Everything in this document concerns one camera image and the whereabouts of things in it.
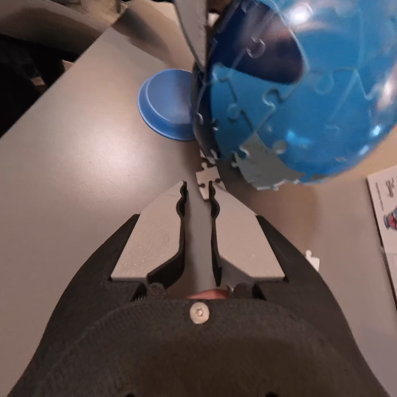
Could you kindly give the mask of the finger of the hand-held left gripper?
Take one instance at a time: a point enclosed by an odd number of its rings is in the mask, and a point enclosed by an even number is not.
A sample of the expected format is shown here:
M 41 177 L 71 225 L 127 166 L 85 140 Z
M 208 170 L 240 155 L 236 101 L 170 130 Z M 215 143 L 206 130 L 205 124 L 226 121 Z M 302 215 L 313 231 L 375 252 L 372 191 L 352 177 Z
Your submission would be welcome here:
M 208 57 L 206 0 L 175 0 L 177 16 L 197 67 L 205 72 Z

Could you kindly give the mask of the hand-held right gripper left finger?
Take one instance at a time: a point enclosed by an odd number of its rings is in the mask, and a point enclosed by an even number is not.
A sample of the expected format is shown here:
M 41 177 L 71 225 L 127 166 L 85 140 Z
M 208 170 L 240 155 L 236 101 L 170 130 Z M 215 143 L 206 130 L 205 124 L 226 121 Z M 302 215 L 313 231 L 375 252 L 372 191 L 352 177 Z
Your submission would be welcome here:
M 112 271 L 112 281 L 159 283 L 165 289 L 185 269 L 187 183 L 179 181 L 157 196 L 138 215 Z

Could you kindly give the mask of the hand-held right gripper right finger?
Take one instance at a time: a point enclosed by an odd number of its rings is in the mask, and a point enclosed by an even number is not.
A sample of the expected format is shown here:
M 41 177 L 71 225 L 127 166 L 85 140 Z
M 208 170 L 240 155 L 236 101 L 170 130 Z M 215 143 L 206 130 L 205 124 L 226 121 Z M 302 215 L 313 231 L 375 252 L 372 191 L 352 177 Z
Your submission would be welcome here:
M 216 286 L 236 287 L 285 278 L 258 216 L 218 183 L 210 182 L 212 272 Z

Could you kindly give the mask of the white puzzle piece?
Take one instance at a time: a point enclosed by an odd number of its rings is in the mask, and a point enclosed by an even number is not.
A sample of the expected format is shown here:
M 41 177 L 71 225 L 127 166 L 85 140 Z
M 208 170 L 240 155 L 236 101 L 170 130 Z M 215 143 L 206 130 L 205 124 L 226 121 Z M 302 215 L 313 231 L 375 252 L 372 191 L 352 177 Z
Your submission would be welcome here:
M 196 182 L 203 201 L 209 200 L 210 182 L 215 182 L 226 190 L 224 183 L 221 181 L 217 167 L 212 165 L 209 166 L 205 161 L 201 163 L 201 170 L 196 172 Z
M 305 251 L 305 258 L 306 260 L 312 265 L 312 267 L 319 272 L 320 268 L 320 259 L 312 255 L 312 251 L 306 250 Z

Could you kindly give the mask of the blue plastic ball stand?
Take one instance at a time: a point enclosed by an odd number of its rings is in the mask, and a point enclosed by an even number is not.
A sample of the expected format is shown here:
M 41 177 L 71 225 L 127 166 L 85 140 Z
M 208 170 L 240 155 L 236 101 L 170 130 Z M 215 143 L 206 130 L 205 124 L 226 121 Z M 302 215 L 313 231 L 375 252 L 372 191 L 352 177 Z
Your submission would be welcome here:
M 144 122 L 159 135 L 174 141 L 195 140 L 191 120 L 191 77 L 183 69 L 164 69 L 148 78 L 137 96 Z

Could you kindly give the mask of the blue puzzle ball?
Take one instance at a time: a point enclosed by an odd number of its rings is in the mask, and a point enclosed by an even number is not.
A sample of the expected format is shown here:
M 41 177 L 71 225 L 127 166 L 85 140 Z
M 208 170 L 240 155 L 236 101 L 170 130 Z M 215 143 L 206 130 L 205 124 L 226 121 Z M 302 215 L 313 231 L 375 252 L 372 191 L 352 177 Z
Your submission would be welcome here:
M 193 131 L 259 191 L 348 171 L 396 124 L 396 1 L 228 1 L 207 49 Z

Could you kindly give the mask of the colourful cartoon puzzle box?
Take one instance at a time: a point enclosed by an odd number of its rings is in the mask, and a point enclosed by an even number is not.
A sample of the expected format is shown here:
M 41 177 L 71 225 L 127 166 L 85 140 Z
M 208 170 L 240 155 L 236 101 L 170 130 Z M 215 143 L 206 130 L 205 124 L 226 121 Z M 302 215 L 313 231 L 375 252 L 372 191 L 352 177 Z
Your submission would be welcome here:
M 394 303 L 397 304 L 397 166 L 366 179 Z

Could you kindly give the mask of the person's right hand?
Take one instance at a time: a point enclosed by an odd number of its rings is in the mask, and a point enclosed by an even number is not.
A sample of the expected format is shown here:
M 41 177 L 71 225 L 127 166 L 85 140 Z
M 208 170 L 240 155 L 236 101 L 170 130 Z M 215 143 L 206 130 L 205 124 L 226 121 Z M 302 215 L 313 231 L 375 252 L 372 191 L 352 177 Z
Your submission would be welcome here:
M 189 295 L 186 298 L 191 300 L 219 300 L 226 299 L 229 295 L 227 290 L 223 289 L 211 289 L 205 290 L 198 294 Z

